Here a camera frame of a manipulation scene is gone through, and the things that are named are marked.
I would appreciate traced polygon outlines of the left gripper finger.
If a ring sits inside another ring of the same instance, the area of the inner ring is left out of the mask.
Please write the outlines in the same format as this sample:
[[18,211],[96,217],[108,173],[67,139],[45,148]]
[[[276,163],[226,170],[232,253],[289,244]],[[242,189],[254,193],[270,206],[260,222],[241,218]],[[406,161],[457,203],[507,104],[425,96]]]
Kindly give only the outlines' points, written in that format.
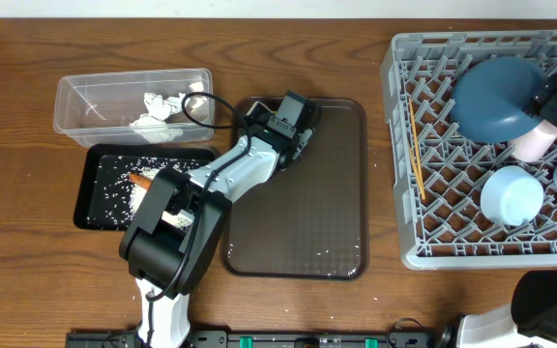
[[309,128],[303,132],[296,133],[297,140],[297,151],[295,153],[295,161],[300,161],[302,158],[302,152],[307,147],[310,139],[315,134],[315,128]]
[[255,101],[247,111],[245,121],[249,127],[260,126],[265,128],[274,115],[274,111],[261,101]]

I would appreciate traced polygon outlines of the pink white cup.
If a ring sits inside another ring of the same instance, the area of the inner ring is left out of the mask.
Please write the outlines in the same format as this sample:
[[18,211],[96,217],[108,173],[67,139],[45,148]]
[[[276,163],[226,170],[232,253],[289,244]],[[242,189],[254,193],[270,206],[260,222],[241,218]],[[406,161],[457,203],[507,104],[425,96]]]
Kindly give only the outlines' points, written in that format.
[[539,160],[557,138],[557,127],[543,120],[535,128],[512,139],[508,144],[513,148],[512,156],[524,162]]

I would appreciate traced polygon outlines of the dark blue plate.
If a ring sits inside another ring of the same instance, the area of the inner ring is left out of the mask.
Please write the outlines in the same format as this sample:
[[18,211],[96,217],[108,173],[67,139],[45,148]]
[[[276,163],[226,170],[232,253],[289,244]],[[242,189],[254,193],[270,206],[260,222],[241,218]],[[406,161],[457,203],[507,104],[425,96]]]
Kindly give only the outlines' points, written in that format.
[[478,143],[520,137],[540,120],[524,108],[544,86],[545,72],[518,57],[497,57],[477,64],[458,79],[452,93],[451,120],[457,131]]

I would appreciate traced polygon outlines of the white foil paper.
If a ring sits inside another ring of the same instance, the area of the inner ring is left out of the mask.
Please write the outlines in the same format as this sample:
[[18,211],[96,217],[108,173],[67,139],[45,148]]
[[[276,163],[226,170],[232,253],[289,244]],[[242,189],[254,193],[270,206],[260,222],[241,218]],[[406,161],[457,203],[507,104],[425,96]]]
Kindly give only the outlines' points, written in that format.
[[157,93],[143,95],[145,112],[129,124],[129,128],[151,144],[196,142],[213,137],[211,129],[200,127],[210,117],[207,97],[187,95],[193,92],[208,92],[203,82],[194,82],[186,92],[164,97]]

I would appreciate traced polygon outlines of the light blue small bowl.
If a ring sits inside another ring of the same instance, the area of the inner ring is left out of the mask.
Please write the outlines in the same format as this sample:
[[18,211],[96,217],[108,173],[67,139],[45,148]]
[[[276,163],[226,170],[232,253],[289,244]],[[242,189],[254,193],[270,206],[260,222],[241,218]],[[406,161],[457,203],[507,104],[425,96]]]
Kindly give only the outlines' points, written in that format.
[[488,220],[520,226],[538,214],[543,200],[542,184],[521,167],[509,165],[495,171],[487,179],[480,205]]

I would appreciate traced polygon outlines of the orange carrot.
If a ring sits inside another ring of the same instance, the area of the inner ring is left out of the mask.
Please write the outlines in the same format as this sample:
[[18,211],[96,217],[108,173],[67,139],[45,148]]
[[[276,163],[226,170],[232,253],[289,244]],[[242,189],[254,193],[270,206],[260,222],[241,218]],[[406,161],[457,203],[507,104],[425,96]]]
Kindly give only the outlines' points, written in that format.
[[149,187],[152,185],[152,181],[150,179],[138,174],[130,173],[129,178],[135,185],[146,190],[148,190]]

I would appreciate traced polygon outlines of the pile of white rice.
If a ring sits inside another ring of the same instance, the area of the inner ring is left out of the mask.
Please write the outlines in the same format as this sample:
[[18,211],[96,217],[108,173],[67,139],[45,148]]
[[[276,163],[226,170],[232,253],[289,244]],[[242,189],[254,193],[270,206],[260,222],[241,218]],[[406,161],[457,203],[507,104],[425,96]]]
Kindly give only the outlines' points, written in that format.
[[187,172],[207,163],[206,159],[102,156],[95,178],[90,180],[89,200],[79,226],[90,230],[128,229],[147,191],[130,180],[130,173],[153,180],[166,167]]

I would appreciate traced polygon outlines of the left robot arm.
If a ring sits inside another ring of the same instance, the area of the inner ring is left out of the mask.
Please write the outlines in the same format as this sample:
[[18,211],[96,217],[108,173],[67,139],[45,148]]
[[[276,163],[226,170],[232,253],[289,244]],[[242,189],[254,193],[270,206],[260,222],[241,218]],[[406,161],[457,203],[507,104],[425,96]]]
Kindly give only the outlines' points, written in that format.
[[232,205],[301,157],[315,133],[315,102],[287,94],[278,110],[237,112],[241,136],[188,172],[160,170],[119,245],[142,296],[138,347],[179,347],[191,330],[191,291],[205,275]]

